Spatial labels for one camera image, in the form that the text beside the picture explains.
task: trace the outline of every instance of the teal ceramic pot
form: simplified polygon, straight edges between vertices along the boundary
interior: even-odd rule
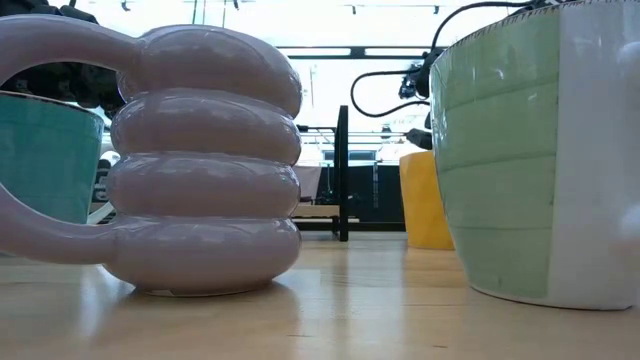
[[[85,224],[102,130],[90,111],[0,92],[0,183],[45,215]]]

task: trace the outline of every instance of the black cable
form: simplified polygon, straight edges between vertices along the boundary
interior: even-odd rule
[[[431,52],[433,52],[436,49],[437,43],[438,43],[438,37],[440,37],[440,32],[442,32],[442,29],[444,28],[444,26],[451,20],[453,19],[456,15],[460,14],[461,12],[465,11],[465,10],[469,10],[469,9],[475,9],[475,8],[480,8],[480,7],[520,7],[520,8],[528,8],[531,6],[535,6],[535,5],[539,5],[541,3],[544,3],[545,0],[532,0],[532,1],[527,1],[527,2],[521,2],[521,3],[516,3],[516,2],[509,2],[509,1],[483,1],[483,2],[479,2],[479,3],[475,3],[475,4],[469,4],[466,6],[462,6],[459,9],[457,9],[456,11],[452,12],[449,16],[447,16],[438,26],[438,29],[436,29],[436,33],[433,36],[433,41],[431,42]],[[353,84],[351,85],[351,103],[353,104],[353,107],[362,115],[367,116],[367,117],[372,117],[372,118],[378,118],[378,117],[383,117],[383,116],[387,116],[389,114],[392,114],[400,109],[403,109],[407,106],[412,106],[412,105],[431,105],[428,101],[424,101],[424,100],[420,100],[420,101],[411,101],[408,103],[404,103],[400,106],[396,106],[393,109],[387,110],[385,112],[379,113],[379,114],[371,114],[368,113],[364,110],[362,110],[358,104],[356,103],[355,100],[355,96],[354,96],[354,89],[356,87],[356,84],[358,83],[358,81],[364,79],[365,77],[370,77],[370,76],[385,76],[385,75],[407,75],[407,74],[414,74],[417,72],[420,72],[420,68],[418,69],[413,69],[413,70],[400,70],[400,71],[376,71],[376,72],[370,72],[370,73],[364,73],[360,76],[358,76],[354,81]]]
[[[358,104],[356,103],[354,92],[355,92],[355,89],[356,89],[356,85],[358,84],[358,81],[360,81],[360,80],[362,80],[362,79],[364,79],[366,77],[370,77],[370,76],[406,75],[406,74],[414,74],[414,73],[417,73],[419,71],[420,71],[419,68],[418,69],[413,69],[413,70],[399,70],[399,71],[375,71],[375,72],[370,72],[370,73],[364,73],[364,74],[358,76],[353,81],[353,83],[351,84],[351,103],[353,104],[353,107],[355,107],[356,110],[358,110],[358,112],[361,113],[364,116],[372,117],[372,118],[379,118],[379,117],[383,117],[383,116],[387,116],[389,114],[392,114],[392,113],[394,113],[394,112],[396,112],[396,111],[398,111],[400,109],[404,109],[407,106],[412,106],[412,105],[430,105],[430,103],[428,101],[422,101],[422,100],[420,100],[420,101],[411,101],[411,102],[408,102],[408,103],[404,103],[404,104],[402,104],[400,106],[396,106],[391,110],[387,110],[387,111],[379,113],[379,114],[371,114],[371,113],[368,113],[368,112],[362,110],[360,108],[360,106],[358,106]]]
[[[438,37],[440,37],[440,32],[442,31],[444,26],[456,15],[460,14],[465,10],[476,9],[480,7],[528,7],[528,6],[537,5],[538,3],[541,3],[544,1],[545,0],[532,0],[532,1],[522,2],[522,3],[510,2],[510,1],[482,1],[475,4],[465,5],[457,9],[456,11],[452,12],[451,14],[449,14],[449,16],[447,16],[440,23],[440,26],[438,26],[436,33],[433,35],[433,41],[431,42],[431,51],[433,51],[433,49],[436,48],[436,44],[438,43]]]

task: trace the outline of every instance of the yellow cup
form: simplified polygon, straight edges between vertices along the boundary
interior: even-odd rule
[[[453,250],[432,151],[400,158],[400,184],[409,246]]]

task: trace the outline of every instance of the wooden table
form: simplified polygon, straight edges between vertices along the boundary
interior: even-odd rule
[[[487,297],[453,252],[404,243],[307,241],[270,288],[203,299],[132,295],[99,267],[0,258],[0,359],[640,358],[638,310]]]

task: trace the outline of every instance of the white ceramic stripe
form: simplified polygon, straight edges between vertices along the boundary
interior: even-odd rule
[[[617,64],[640,41],[640,4],[567,7],[560,16],[559,124],[550,292],[556,306],[619,309],[635,284],[611,245],[640,205],[640,92]]]

